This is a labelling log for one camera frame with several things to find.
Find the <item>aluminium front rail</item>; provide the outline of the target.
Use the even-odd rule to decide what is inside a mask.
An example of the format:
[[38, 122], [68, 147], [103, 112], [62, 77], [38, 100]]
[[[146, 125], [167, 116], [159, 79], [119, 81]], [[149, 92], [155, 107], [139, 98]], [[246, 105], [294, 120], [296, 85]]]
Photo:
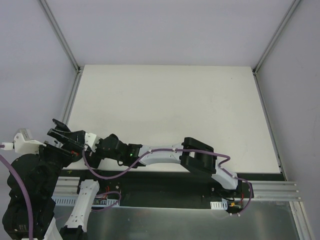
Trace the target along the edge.
[[[58, 178], [52, 198], [76, 199], [79, 177], [61, 176]], [[293, 181], [250, 181], [254, 193], [254, 201], [301, 202], [298, 186]]]

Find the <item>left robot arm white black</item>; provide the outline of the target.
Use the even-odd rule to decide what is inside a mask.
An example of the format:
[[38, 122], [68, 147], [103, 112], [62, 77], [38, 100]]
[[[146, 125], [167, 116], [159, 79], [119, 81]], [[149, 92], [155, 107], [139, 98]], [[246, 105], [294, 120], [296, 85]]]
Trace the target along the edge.
[[83, 147], [58, 148], [40, 145], [12, 163], [0, 159], [10, 175], [10, 202], [2, 224], [13, 240], [86, 240], [87, 224], [96, 195], [105, 191], [106, 183], [99, 177], [82, 181], [70, 217], [61, 229], [56, 226], [52, 196], [63, 168], [80, 160]]

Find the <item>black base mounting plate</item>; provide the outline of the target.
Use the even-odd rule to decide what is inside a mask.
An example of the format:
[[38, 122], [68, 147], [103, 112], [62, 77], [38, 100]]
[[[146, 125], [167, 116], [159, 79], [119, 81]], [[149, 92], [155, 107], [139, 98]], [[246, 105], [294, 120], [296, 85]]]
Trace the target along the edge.
[[99, 194], [120, 199], [122, 207], [210, 209], [212, 202], [253, 196], [246, 182], [239, 181], [235, 190], [224, 190], [213, 179], [189, 172], [129, 171], [115, 179], [101, 179], [89, 170], [63, 170], [62, 177], [99, 183]]

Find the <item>black smartphone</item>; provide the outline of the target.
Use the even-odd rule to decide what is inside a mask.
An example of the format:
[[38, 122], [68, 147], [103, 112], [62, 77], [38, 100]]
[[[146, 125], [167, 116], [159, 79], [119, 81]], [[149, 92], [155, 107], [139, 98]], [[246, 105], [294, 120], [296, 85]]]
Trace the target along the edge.
[[85, 158], [91, 168], [97, 169], [101, 163], [101, 158], [93, 151], [85, 151]]

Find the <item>aluminium frame post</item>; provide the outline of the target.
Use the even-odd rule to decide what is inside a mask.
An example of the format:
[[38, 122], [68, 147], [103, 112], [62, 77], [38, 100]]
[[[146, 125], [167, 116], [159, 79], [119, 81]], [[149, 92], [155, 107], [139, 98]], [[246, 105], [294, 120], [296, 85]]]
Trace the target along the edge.
[[287, 9], [286, 13], [284, 14], [283, 18], [281, 19], [279, 25], [277, 26], [275, 32], [273, 33], [271, 39], [269, 40], [266, 48], [264, 49], [261, 57], [259, 58], [257, 64], [255, 67], [252, 69], [252, 73], [254, 76], [257, 75], [259, 70], [261, 69], [262, 65], [264, 64], [265, 60], [269, 56], [269, 54], [272, 52], [273, 48], [275, 47], [277, 41], [280, 39], [282, 33], [284, 32], [285, 28], [289, 24], [289, 21], [295, 14], [296, 10], [302, 3], [302, 0], [293, 0]]
[[56, 17], [51, 10], [51, 7], [47, 0], [38, 0], [37, 1], [39, 6], [41, 7], [45, 17], [47, 18], [53, 33], [55, 34], [57, 40], [59, 41], [64, 53], [66, 54], [69, 62], [71, 63], [72, 67], [74, 68], [76, 73], [79, 73], [81, 71], [81, 66], [79, 65], [78, 61], [75, 58], [75, 55], [73, 54], [70, 45], [67, 42], [67, 39], [65, 38], [65, 35], [63, 34], [58, 21], [56, 20]]

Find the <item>right aluminium frame post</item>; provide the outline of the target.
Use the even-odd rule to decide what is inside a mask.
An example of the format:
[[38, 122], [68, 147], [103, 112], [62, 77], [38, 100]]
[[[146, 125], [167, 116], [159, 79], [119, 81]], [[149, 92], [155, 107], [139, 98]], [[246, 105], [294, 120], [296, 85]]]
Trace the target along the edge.
[[285, 28], [289, 24], [289, 21], [295, 14], [296, 10], [302, 3], [302, 0], [293, 0], [287, 9], [286, 13], [284, 14], [283, 18], [281, 19], [279, 25], [277, 26], [275, 32], [273, 33], [271, 39], [269, 40], [266, 48], [264, 49], [261, 57], [259, 58], [257, 64], [255, 67], [252, 69], [252, 73], [254, 76], [257, 75], [259, 70], [261, 69], [262, 65], [264, 64], [265, 60], [269, 56], [269, 54], [272, 52], [273, 48], [275, 47], [277, 41], [280, 39], [282, 33], [284, 32]]

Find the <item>black round-base phone stand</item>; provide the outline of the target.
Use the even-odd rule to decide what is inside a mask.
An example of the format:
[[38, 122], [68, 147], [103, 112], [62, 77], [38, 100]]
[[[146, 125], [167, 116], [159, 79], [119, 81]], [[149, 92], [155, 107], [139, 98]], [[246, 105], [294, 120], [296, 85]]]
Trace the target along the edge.
[[53, 123], [55, 124], [55, 130], [57, 131], [61, 131], [61, 132], [71, 132], [71, 130], [68, 128], [68, 126], [66, 124], [64, 124], [63, 122], [53, 118], [52, 119]]

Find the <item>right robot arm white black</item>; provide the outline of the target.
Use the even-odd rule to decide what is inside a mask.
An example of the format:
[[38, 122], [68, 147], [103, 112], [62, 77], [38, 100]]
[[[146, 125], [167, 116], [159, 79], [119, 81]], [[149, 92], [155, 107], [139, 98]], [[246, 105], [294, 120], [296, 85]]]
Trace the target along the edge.
[[192, 137], [168, 146], [149, 146], [124, 143], [115, 134], [101, 138], [83, 130], [72, 132], [68, 128], [51, 128], [47, 135], [62, 143], [62, 149], [74, 154], [77, 160], [83, 159], [90, 170], [97, 169], [106, 159], [129, 170], [154, 164], [177, 164], [190, 173], [213, 179], [230, 197], [237, 197], [243, 191], [238, 175], [222, 168], [222, 164], [231, 158]]

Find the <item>left aluminium frame post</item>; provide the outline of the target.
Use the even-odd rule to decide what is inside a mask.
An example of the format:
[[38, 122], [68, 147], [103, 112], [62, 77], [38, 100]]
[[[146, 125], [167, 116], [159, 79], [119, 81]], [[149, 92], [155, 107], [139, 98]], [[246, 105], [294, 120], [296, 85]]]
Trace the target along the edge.
[[67, 39], [65, 38], [65, 35], [63, 34], [58, 21], [56, 20], [56, 17], [51, 10], [51, 7], [47, 0], [38, 0], [37, 1], [39, 6], [41, 7], [45, 17], [47, 18], [53, 33], [55, 34], [57, 40], [59, 41], [64, 53], [66, 54], [69, 62], [71, 63], [72, 67], [74, 68], [76, 73], [79, 73], [81, 71], [81, 66], [79, 65], [78, 61], [75, 58], [75, 55], [73, 54], [70, 45], [67, 42]]

